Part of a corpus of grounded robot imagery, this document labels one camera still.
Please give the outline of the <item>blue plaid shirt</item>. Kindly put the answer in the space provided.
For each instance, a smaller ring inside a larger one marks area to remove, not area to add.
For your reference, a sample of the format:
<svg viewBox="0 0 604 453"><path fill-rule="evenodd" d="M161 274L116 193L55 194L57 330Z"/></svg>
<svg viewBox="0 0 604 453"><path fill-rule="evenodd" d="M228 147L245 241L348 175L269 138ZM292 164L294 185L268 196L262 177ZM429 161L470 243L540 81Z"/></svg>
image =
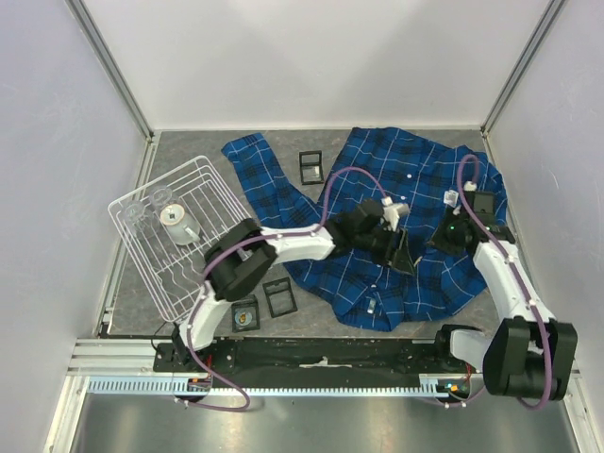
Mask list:
<svg viewBox="0 0 604 453"><path fill-rule="evenodd" d="M484 154L449 147L395 127L354 128L317 200L285 176L263 135L227 143L244 195L265 227L323 224L336 246L325 260L296 260L286 270L303 290L332 307L339 322L391 331L406 322L457 314L487 285L467 254L429 245L445 198L474 179L506 219L503 177Z"/></svg>

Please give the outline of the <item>light blue round brooch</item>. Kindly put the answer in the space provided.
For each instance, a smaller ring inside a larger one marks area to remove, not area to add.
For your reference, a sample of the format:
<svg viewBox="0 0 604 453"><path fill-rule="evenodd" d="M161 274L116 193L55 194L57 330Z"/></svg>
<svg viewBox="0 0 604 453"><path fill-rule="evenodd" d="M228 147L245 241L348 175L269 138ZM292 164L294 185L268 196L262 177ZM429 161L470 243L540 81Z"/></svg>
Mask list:
<svg viewBox="0 0 604 453"><path fill-rule="evenodd" d="M253 320L253 315L249 311L241 311L236 316L236 322L239 326L247 326Z"/></svg>

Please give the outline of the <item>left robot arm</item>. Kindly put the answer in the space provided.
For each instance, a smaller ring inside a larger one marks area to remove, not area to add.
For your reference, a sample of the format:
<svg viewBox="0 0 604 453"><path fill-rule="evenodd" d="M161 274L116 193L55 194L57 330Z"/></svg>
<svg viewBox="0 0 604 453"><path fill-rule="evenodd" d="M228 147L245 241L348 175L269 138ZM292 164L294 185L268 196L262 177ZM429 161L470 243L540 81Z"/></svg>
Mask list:
<svg viewBox="0 0 604 453"><path fill-rule="evenodd" d="M408 233L398 226L410 211L408 204L386 197L365 200L350 212L305 227L270 228L250 218L241 221L205 255L193 310L172 333L175 361L187 371L203 367L206 347L226 312L251 294L275 264L331 260L360 250L374 264L412 274Z"/></svg>

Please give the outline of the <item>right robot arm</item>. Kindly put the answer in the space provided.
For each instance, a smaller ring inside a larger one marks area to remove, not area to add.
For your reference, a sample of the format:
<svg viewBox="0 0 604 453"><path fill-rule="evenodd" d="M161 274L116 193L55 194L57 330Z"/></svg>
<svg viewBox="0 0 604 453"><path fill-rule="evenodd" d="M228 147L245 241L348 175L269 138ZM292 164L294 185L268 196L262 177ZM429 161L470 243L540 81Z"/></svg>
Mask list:
<svg viewBox="0 0 604 453"><path fill-rule="evenodd" d="M441 370L464 362L479 370L492 395L526 401L561 400L578 344L570 323L560 322L529 281L512 232L495 218L495 196L469 188L461 205L448 208L430 245L467 253L486 282L500 321L493 337L477 327L445 324L432 359Z"/></svg>

